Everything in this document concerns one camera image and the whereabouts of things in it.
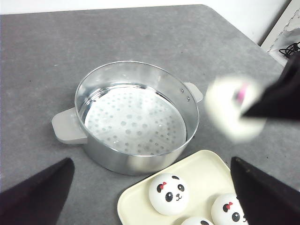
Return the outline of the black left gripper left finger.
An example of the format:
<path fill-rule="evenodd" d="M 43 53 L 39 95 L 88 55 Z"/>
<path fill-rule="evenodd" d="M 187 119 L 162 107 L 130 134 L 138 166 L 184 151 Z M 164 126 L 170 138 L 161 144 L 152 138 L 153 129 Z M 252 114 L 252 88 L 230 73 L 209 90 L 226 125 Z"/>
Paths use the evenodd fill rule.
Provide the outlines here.
<path fill-rule="evenodd" d="M 67 157 L 0 194 L 2 225 L 55 225 L 67 200 L 75 165 Z"/>

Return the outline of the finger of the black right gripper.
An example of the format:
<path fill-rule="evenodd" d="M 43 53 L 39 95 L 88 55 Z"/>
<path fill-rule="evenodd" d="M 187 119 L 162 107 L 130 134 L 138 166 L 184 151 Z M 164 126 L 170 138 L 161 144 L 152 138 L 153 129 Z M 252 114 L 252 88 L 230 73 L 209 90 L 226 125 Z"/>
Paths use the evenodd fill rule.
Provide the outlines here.
<path fill-rule="evenodd" d="M 300 53 L 294 53 L 285 65 L 281 76 L 267 87 L 243 117 L 300 119 Z"/>

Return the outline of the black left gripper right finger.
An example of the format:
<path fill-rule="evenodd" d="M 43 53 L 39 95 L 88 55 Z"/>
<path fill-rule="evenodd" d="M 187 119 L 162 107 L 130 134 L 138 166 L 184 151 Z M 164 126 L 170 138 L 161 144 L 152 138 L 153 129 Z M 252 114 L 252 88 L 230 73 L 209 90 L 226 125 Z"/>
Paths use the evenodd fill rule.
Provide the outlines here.
<path fill-rule="evenodd" d="M 298 225 L 300 192 L 240 157 L 231 159 L 234 189 L 250 225 Z"/>

